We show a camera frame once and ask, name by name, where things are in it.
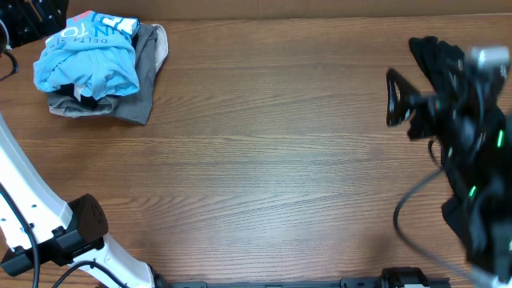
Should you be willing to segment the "light blue t-shirt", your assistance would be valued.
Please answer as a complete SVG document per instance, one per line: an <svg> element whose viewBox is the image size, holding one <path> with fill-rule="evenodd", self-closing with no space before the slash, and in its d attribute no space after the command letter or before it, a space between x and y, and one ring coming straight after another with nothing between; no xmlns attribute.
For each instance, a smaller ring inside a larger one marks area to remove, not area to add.
<svg viewBox="0 0 512 288"><path fill-rule="evenodd" d="M139 91L132 39L137 18L88 10L66 20L66 27L49 36L34 63L34 84L42 92L73 85L85 97L127 96Z"/></svg>

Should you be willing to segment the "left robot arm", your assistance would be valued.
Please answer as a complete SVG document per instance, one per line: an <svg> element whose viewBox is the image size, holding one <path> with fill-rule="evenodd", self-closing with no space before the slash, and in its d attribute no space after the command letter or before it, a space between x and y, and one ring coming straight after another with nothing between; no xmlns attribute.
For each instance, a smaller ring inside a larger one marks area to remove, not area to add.
<svg viewBox="0 0 512 288"><path fill-rule="evenodd" d="M34 64L42 92L63 92L96 106L140 93L155 76L155 28L136 18L88 10L66 16L65 1L4 1L1 52L44 40ZM83 270L106 287L164 287L166 280L110 235L91 194L65 201L36 171L7 125L1 127L1 229L8 246L1 267L13 277L31 272L38 286L43 263Z"/></svg>

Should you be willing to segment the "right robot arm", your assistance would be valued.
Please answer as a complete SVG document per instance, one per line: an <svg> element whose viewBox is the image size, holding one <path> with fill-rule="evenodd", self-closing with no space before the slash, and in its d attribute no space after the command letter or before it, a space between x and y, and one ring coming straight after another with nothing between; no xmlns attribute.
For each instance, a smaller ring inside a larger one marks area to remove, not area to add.
<svg viewBox="0 0 512 288"><path fill-rule="evenodd" d="M438 141L441 166L428 179L446 174L453 196L443 217L467 261L486 275L469 280L487 287L511 285L511 118L497 105L506 72L505 65L451 67L447 89L434 94L422 94L394 69L386 73L386 123L408 122L412 141Z"/></svg>

